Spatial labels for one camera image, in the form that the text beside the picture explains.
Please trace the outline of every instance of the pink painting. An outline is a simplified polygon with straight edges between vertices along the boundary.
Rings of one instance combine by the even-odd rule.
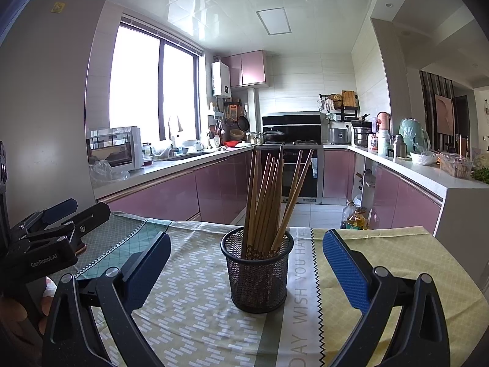
[[[450,98],[435,95],[438,133],[454,136],[453,103]]]

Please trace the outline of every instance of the utensil holder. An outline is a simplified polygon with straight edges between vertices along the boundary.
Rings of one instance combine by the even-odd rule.
[[[276,255],[268,259],[241,258],[244,228],[226,234],[221,251],[226,257],[231,298],[237,308],[249,313],[267,313],[277,309],[287,297],[289,253],[294,247],[290,233],[285,232]]]

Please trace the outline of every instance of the window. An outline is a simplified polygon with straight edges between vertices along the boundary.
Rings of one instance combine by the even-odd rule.
[[[172,43],[119,26],[112,60],[111,128],[137,126],[141,142],[179,134],[197,139],[197,56]]]

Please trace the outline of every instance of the tile floor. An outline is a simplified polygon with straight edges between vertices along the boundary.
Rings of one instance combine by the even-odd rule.
[[[322,204],[295,204],[290,217],[290,227],[339,229],[341,225],[341,212],[344,206],[324,206]],[[285,204],[280,205],[281,219]],[[245,217],[237,223],[244,225]]]

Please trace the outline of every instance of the yellow sticker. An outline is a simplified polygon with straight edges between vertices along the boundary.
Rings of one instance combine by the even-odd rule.
[[[52,8],[51,12],[52,13],[61,13],[62,10],[64,9],[64,6],[66,5],[66,3],[54,3],[54,7]]]

